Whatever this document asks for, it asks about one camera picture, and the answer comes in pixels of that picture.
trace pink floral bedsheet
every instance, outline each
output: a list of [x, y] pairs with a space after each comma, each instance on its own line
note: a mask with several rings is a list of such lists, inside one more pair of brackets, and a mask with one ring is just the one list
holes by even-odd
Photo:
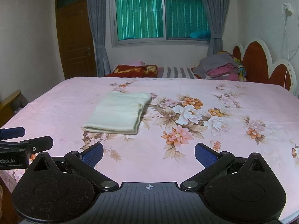
[[[110, 91], [151, 93], [137, 135], [88, 133], [82, 125]], [[178, 184], [204, 167], [198, 142], [247, 157], [259, 152], [287, 194], [285, 223], [299, 210], [299, 100], [277, 85], [182, 78], [73, 78], [29, 103], [4, 128], [23, 126], [16, 141], [49, 135], [48, 152], [63, 156], [96, 142], [104, 157], [95, 167], [122, 182]], [[12, 191], [24, 170], [1, 171]]]

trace electrical cord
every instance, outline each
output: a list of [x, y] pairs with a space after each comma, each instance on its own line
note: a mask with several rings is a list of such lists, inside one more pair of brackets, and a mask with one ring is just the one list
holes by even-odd
[[287, 64], [287, 67], [286, 67], [286, 74], [284, 76], [284, 88], [286, 87], [286, 75], [288, 74], [288, 67], [289, 67], [289, 59], [290, 59], [290, 40], [289, 40], [289, 36], [288, 36], [288, 32], [286, 31], [286, 21], [284, 19], [284, 4], [282, 5], [282, 18], [283, 18], [283, 23], [284, 23], [284, 29], [285, 29], [285, 32], [286, 32], [286, 37], [288, 39], [288, 64]]
[[[296, 5], [296, 15], [297, 15], [297, 24], [298, 24], [298, 28], [299, 28], [299, 14], [298, 14], [298, 6], [297, 6], [297, 0], [295, 0], [295, 5]], [[289, 63], [290, 63], [290, 60], [292, 59], [292, 58], [294, 58], [294, 56], [296, 55], [296, 53], [298, 52], [298, 50], [299, 50], [299, 43], [298, 43], [298, 46], [296, 46], [296, 48], [294, 49], [294, 50], [291, 50], [290, 51], [290, 40], [289, 40], [289, 36], [288, 36], [288, 33], [287, 33], [287, 29], [286, 29], [286, 21], [285, 21], [285, 19], [284, 19], [284, 4], [283, 4], [283, 9], [282, 9], [282, 16], [283, 16], [283, 23], [284, 23], [284, 28], [285, 28], [285, 32], [286, 32], [286, 37], [287, 37], [287, 39], [288, 39], [288, 49], [286, 49], [285, 47], [284, 47], [284, 44], [283, 44], [283, 39], [281, 40], [281, 43], [282, 43], [282, 46], [283, 46], [283, 48], [288, 52], [288, 63], [287, 63], [287, 67], [286, 67], [286, 74], [285, 74], [285, 76], [284, 76], [284, 88], [285, 88], [285, 86], [286, 86], [286, 76], [287, 76], [287, 74], [288, 74], [288, 68], [289, 68]]]

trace screw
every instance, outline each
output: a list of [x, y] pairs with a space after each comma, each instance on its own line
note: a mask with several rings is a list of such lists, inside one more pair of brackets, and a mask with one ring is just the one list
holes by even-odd
[[183, 183], [183, 185], [188, 188], [188, 189], [191, 189], [191, 188], [195, 188], [197, 186], [197, 183], [193, 180], [188, 180], [188, 181], [185, 181]]
[[102, 182], [101, 185], [104, 188], [113, 188], [114, 186], [116, 186], [116, 183], [114, 181], [107, 180], [107, 181]]

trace folded white towel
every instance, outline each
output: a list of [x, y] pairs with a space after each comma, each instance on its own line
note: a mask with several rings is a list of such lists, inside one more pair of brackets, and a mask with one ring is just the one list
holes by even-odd
[[83, 127], [88, 132], [137, 134], [140, 116], [150, 98], [149, 93], [110, 92]]

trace power outlet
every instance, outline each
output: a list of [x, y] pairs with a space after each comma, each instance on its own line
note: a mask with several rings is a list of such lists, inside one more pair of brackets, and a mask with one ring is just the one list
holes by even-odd
[[292, 16], [293, 9], [292, 9], [292, 5], [290, 3], [284, 3], [283, 10], [285, 11], [287, 16]]

